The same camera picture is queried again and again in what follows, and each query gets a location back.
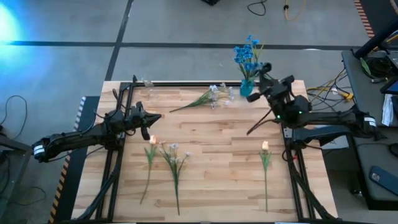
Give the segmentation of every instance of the green leaf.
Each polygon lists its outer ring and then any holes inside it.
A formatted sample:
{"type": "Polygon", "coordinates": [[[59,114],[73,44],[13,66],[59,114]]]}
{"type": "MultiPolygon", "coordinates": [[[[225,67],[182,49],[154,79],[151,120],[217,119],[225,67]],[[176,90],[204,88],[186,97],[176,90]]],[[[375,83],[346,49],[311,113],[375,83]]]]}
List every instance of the green leaf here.
{"type": "Polygon", "coordinates": [[[144,148],[144,149],[145,149],[145,154],[147,155],[148,163],[151,164],[152,163],[152,158],[150,156],[150,153],[148,152],[147,148],[144,148]]]}
{"type": "Polygon", "coordinates": [[[369,69],[369,67],[368,67],[367,63],[365,62],[365,60],[363,60],[363,58],[360,58],[360,60],[361,60],[361,65],[362,65],[363,69],[365,69],[366,73],[368,75],[372,75],[371,74],[371,70],[369,69]]]}
{"type": "Polygon", "coordinates": [[[266,156],[265,162],[264,162],[264,170],[266,172],[267,172],[268,163],[269,163],[270,158],[271,158],[271,153],[268,153],[267,156],[266,156]]]}
{"type": "Polygon", "coordinates": [[[157,146],[156,145],[151,145],[152,147],[151,147],[151,149],[150,149],[150,158],[151,158],[151,160],[154,158],[154,156],[155,156],[155,154],[156,154],[156,149],[157,149],[157,146]]]}

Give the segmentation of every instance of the yellow and black tape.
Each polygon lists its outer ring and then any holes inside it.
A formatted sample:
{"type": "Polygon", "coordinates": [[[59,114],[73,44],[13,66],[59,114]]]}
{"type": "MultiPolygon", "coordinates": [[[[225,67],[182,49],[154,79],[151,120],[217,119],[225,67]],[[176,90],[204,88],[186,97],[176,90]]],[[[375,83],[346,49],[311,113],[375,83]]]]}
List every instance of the yellow and black tape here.
{"type": "Polygon", "coordinates": [[[368,37],[369,38],[374,37],[373,29],[369,23],[368,17],[365,14],[365,11],[363,10],[361,2],[359,0],[354,0],[354,5],[358,10],[359,17],[361,18],[361,21],[363,23],[363,26],[365,27],[365,31],[368,34],[368,37]]]}
{"type": "MultiPolygon", "coordinates": [[[[83,111],[85,101],[86,101],[86,97],[84,96],[80,100],[79,110],[76,115],[76,120],[75,120],[75,125],[73,126],[73,131],[77,131],[79,128],[81,112],[83,111]]],[[[57,214],[58,203],[61,199],[61,193],[62,193],[62,189],[63,189],[63,184],[65,183],[65,178],[67,176],[69,162],[70,162],[70,156],[65,157],[65,162],[63,163],[63,167],[61,170],[61,176],[60,176],[60,180],[58,183],[58,187],[57,187],[57,190],[55,191],[54,201],[52,202],[49,223],[54,223],[55,214],[57,214]]]]}

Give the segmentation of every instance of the electronic equipment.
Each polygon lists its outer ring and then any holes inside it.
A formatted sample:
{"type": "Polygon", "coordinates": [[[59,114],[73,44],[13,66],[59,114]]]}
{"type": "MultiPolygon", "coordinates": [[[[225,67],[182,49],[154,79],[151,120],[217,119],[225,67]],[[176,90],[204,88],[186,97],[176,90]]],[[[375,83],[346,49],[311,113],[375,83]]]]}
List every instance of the electronic equipment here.
{"type": "Polygon", "coordinates": [[[381,89],[383,94],[398,95],[398,77],[391,78],[381,89]]]}

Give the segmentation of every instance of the white label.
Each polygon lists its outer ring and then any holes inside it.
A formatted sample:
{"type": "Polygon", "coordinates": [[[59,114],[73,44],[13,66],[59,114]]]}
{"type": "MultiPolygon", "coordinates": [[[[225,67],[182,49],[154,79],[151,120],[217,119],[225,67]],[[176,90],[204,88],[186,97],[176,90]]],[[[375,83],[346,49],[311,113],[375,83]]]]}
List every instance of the white label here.
{"type": "Polygon", "coordinates": [[[43,145],[38,145],[36,147],[33,148],[33,151],[36,151],[38,149],[43,149],[43,145]]]}
{"type": "Polygon", "coordinates": [[[34,151],[34,155],[36,155],[36,154],[38,154],[38,153],[41,153],[41,152],[44,152],[44,149],[43,149],[43,148],[38,149],[38,150],[35,150],[35,151],[34,151]]]}
{"type": "Polygon", "coordinates": [[[374,118],[365,118],[365,121],[372,121],[372,122],[376,122],[376,120],[374,118]]]}
{"type": "Polygon", "coordinates": [[[336,87],[333,87],[333,88],[331,89],[331,92],[332,92],[334,95],[337,95],[337,94],[338,94],[336,87]]]}

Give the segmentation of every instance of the lavender flower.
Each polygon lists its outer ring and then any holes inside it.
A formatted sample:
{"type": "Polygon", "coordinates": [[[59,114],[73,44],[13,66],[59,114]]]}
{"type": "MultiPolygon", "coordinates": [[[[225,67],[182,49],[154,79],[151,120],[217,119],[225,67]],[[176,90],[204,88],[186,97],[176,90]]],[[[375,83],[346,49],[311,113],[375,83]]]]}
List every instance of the lavender flower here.
{"type": "MultiPolygon", "coordinates": [[[[169,145],[170,150],[175,149],[178,147],[177,143],[173,143],[169,145]]],[[[185,162],[185,160],[191,156],[189,152],[185,153],[185,157],[181,160],[180,157],[177,157],[177,152],[175,152],[173,155],[167,154],[167,153],[161,153],[163,158],[166,160],[167,164],[170,167],[170,170],[172,171],[173,174],[173,180],[174,180],[174,191],[175,191],[175,198],[177,199],[177,211],[178,215],[180,215],[180,203],[178,201],[178,183],[179,183],[179,178],[181,174],[181,168],[185,162]]]]}
{"type": "Polygon", "coordinates": [[[169,144],[169,148],[174,150],[178,149],[178,143],[169,144]]]}
{"type": "Polygon", "coordinates": [[[220,99],[223,98],[229,98],[230,100],[233,100],[233,92],[231,87],[227,87],[225,83],[222,83],[219,87],[216,85],[210,85],[209,90],[206,91],[201,97],[199,97],[197,100],[194,102],[190,103],[187,106],[183,106],[181,108],[177,108],[175,110],[172,110],[170,112],[174,112],[177,110],[181,110],[184,108],[190,108],[190,107],[195,107],[195,106],[201,106],[201,105],[207,105],[211,106],[212,109],[215,109],[216,107],[216,102],[220,101],[220,99]]]}

